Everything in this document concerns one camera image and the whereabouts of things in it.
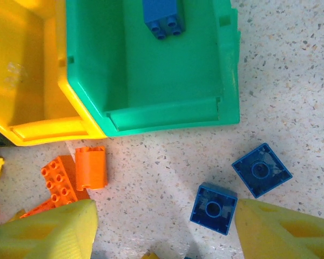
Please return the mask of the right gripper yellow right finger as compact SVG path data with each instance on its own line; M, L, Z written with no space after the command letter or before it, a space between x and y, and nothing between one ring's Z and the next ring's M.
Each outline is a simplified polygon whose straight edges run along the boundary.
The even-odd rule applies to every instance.
M245 258L324 258L324 219L240 199L235 226Z

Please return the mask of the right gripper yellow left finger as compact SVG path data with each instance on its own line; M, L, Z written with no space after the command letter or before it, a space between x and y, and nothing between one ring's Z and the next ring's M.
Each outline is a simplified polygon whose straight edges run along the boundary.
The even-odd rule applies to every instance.
M0 258L90 258L98 228L85 199L0 225Z

